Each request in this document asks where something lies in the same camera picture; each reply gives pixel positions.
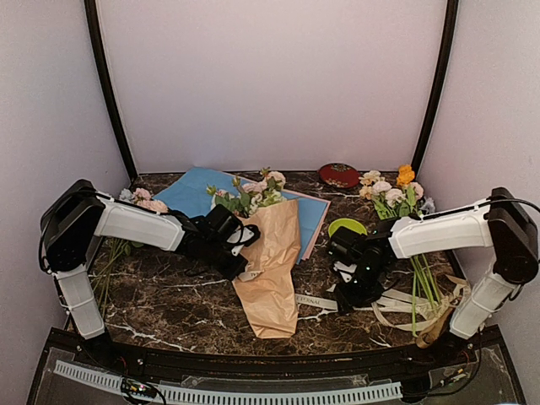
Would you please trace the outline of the white rose fake flower stem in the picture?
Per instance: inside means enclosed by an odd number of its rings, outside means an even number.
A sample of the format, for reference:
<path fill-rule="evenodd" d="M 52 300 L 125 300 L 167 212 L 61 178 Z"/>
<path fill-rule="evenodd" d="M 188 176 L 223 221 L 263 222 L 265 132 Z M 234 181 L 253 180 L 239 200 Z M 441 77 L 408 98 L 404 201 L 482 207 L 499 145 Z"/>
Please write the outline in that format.
<path fill-rule="evenodd" d="M 239 176 L 233 178 L 232 186 L 237 192 L 236 195 L 210 185 L 207 185 L 206 193 L 213 198 L 214 206 L 222 205 L 234 215 L 248 218 L 251 210 L 251 196 L 242 187 Z"/>

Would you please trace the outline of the beige pink wrapping paper sheet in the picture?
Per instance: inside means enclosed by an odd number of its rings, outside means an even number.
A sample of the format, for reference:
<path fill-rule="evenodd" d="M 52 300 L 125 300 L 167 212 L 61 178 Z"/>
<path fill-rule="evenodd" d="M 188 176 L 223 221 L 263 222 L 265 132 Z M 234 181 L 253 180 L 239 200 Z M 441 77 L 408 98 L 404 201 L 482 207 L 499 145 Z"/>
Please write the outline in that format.
<path fill-rule="evenodd" d="M 298 201 L 260 208 L 242 223 L 261 231 L 256 242 L 242 249 L 248 265 L 233 281 L 246 319 L 257 338 L 290 338 L 298 320 L 291 276 L 301 250 Z"/>

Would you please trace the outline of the brown twine ribbon bundle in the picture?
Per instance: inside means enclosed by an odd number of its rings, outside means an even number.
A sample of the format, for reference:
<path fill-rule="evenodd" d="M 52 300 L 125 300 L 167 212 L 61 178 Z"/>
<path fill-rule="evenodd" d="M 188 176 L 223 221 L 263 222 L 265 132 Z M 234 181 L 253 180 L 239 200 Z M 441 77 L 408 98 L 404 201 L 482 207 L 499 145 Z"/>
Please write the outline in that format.
<path fill-rule="evenodd" d="M 449 306 L 435 320 L 433 324 L 426 327 L 415 339 L 415 344 L 420 349 L 439 349 L 448 341 L 449 325 L 451 316 L 457 306 L 461 303 L 459 298 L 453 299 Z"/>

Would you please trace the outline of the pink rose fake flower stem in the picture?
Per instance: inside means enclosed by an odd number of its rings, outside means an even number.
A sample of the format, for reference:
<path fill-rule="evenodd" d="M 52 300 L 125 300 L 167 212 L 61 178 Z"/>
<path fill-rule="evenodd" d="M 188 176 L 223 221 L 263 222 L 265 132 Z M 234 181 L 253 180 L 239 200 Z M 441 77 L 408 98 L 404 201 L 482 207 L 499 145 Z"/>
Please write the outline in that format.
<path fill-rule="evenodd" d="M 271 170 L 269 167 L 261 169 L 260 174 L 262 176 L 260 181 L 240 185 L 241 196 L 247 195 L 250 198 L 248 205 L 250 214 L 255 213 L 259 208 L 269 207 L 286 200 L 282 194 L 286 184 L 284 174 Z"/>

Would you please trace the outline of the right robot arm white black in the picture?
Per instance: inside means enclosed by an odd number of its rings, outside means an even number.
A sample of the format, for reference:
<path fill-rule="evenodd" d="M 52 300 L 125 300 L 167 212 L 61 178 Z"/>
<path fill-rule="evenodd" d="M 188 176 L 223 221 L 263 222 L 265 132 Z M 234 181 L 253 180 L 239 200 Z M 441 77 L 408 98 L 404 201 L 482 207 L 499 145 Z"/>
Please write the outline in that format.
<path fill-rule="evenodd" d="M 462 354 L 462 339 L 471 338 L 481 325 L 539 270 L 538 230 L 525 200 L 498 187 L 472 205 L 421 216 L 384 219 L 367 235 L 338 228 L 328 252 L 337 264 L 351 267 L 348 281 L 334 289 L 339 310 L 348 313 L 378 300 L 381 275 L 398 259 L 468 247 L 491 247 L 490 269 L 460 303 L 450 319 L 450 332 L 431 346 L 430 358 L 450 365 Z"/>

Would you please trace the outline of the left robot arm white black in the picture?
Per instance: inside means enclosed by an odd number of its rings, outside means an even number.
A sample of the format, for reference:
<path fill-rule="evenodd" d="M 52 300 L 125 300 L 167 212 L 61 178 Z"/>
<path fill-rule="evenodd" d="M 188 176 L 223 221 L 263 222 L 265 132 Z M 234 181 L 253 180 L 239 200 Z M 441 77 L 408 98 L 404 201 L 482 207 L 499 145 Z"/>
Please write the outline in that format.
<path fill-rule="evenodd" d="M 96 237 L 112 237 L 207 263 L 222 278 L 233 280 L 246 270 L 241 250 L 261 236 L 226 207 L 215 206 L 193 218 L 180 211 L 158 213 L 123 202 L 81 179 L 42 215 L 38 260 L 40 270 L 54 277 L 60 296 L 79 335 L 89 340 L 86 354 L 101 368 L 119 360 L 119 350 L 105 337 L 105 323 L 92 290 L 87 252 Z"/>

